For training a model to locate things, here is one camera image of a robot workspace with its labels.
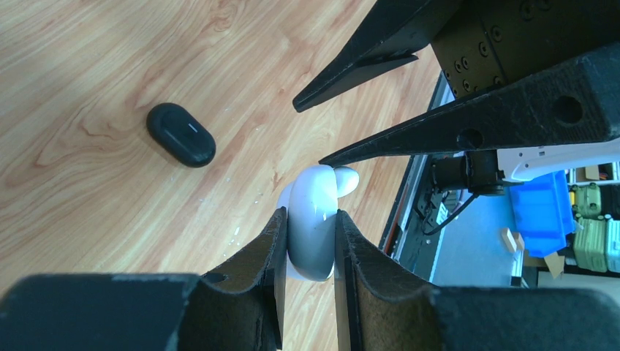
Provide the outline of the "black earbud charging case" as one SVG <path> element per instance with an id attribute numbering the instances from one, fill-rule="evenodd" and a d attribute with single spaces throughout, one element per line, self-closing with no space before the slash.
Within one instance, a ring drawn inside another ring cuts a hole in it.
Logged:
<path id="1" fill-rule="evenodd" d="M 204 167 L 216 155 L 212 134 L 180 105 L 165 102 L 154 106 L 146 126 L 149 135 L 187 167 Z"/>

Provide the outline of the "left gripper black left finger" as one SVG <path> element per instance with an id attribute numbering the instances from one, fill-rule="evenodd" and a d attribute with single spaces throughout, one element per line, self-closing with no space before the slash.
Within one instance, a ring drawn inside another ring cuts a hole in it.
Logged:
<path id="1" fill-rule="evenodd" d="M 214 269 L 37 274 L 1 298 L 3 350 L 279 350 L 287 212 Z"/>

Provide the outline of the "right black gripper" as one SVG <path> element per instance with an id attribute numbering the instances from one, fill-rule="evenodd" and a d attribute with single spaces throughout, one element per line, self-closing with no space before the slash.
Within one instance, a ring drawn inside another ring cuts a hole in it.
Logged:
<path id="1" fill-rule="evenodd" d="M 417 60 L 431 42 L 455 98 L 510 85 L 397 124 L 321 165 L 607 142 L 619 137 L 617 41 L 618 1 L 379 0 L 292 104 L 299 113 L 320 105 Z"/>

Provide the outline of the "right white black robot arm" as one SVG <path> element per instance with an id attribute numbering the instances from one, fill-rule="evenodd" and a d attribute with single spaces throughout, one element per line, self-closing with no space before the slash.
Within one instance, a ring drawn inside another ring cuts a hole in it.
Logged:
<path id="1" fill-rule="evenodd" d="M 454 100 L 326 156 L 438 154 L 437 189 L 481 195 L 619 159 L 617 1 L 377 1 L 293 100 L 322 104 L 431 47 Z"/>

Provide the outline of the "white earbud charging case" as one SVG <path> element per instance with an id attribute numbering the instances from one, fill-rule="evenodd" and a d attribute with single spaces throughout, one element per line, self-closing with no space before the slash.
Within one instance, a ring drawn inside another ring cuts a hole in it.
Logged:
<path id="1" fill-rule="evenodd" d="M 288 278 L 324 282 L 333 275 L 338 200 L 359 182 L 350 167 L 315 165 L 281 191 L 276 207 L 287 210 Z"/>

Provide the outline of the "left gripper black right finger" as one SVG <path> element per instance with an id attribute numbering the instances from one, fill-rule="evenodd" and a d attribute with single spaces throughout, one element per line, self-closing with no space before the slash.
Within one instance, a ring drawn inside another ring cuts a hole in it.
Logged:
<path id="1" fill-rule="evenodd" d="M 619 305 L 583 289 L 439 287 L 336 214 L 340 350 L 617 350 Z"/>

